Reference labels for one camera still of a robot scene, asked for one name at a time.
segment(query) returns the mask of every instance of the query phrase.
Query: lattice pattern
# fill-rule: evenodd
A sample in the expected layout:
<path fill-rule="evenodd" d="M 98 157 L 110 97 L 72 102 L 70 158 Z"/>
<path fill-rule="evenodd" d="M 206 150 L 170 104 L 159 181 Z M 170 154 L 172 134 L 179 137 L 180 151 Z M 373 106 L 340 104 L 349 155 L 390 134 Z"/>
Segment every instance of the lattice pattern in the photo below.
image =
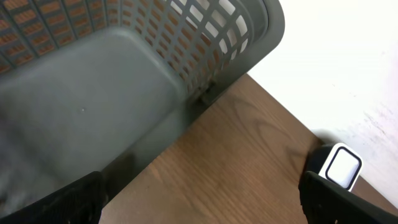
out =
<path fill-rule="evenodd" d="M 238 0 L 0 1 L 0 72 L 106 26 L 121 26 L 141 35 L 191 93 L 253 41 Z"/>

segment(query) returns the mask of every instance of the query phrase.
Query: basket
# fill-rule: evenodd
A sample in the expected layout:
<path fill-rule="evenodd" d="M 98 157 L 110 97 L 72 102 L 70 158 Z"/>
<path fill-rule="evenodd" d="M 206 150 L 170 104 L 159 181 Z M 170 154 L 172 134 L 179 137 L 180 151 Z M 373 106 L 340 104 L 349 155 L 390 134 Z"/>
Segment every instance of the basket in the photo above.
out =
<path fill-rule="evenodd" d="M 0 2 L 0 117 L 62 184 L 148 164 L 284 33 L 277 0 Z"/>

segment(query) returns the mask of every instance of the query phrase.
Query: black and white object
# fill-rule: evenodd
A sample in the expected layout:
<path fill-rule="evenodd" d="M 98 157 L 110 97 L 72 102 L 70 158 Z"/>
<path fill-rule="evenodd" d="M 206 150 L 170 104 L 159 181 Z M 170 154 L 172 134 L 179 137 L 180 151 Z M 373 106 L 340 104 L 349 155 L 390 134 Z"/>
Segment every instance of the black and white object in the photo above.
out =
<path fill-rule="evenodd" d="M 308 159 L 307 170 L 348 191 L 353 189 L 363 168 L 361 156 L 343 143 L 323 146 Z"/>

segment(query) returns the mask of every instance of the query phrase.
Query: wall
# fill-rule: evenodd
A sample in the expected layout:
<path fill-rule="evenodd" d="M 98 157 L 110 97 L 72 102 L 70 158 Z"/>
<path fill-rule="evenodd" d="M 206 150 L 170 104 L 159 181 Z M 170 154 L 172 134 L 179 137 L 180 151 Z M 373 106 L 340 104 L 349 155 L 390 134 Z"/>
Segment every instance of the wall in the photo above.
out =
<path fill-rule="evenodd" d="M 285 36 L 250 76 L 315 134 L 357 151 L 362 176 L 398 207 L 398 1 L 280 2 Z"/>

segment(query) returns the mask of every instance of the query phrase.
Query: wooden table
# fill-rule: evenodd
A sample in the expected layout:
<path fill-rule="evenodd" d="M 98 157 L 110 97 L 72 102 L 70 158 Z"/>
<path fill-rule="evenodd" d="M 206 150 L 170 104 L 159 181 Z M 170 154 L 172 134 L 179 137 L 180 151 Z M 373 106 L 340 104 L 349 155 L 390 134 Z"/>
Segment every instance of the wooden table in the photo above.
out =
<path fill-rule="evenodd" d="M 307 223 L 298 183 L 321 144 L 249 76 L 104 208 L 108 223 Z M 360 178 L 353 191 L 398 211 Z"/>

